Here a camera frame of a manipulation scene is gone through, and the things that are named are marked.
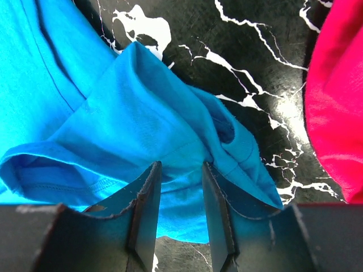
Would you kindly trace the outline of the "blue t shirt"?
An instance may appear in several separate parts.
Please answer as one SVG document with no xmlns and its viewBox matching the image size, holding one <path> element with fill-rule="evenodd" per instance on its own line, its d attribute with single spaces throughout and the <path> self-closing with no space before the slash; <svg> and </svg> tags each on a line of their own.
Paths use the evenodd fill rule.
<svg viewBox="0 0 363 272">
<path fill-rule="evenodd" d="M 202 164 L 282 208 L 254 136 L 138 42 L 115 54 L 70 1 L 1 2 L 1 203 L 78 211 L 162 163 L 157 235 L 207 243 Z"/>
</svg>

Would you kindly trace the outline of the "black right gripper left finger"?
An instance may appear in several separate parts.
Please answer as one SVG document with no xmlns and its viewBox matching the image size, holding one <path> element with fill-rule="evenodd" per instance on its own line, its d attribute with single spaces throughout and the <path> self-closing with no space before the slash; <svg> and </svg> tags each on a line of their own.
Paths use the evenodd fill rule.
<svg viewBox="0 0 363 272">
<path fill-rule="evenodd" d="M 162 165 L 84 212 L 1 206 L 2 271 L 152 271 Z"/>
</svg>

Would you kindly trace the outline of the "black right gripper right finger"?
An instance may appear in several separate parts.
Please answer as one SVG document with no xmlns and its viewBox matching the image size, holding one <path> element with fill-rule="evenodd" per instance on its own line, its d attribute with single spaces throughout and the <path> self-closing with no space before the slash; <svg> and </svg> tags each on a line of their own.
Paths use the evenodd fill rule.
<svg viewBox="0 0 363 272">
<path fill-rule="evenodd" d="M 362 206 L 292 204 L 279 210 L 202 167 L 214 271 L 361 271 Z"/>
</svg>

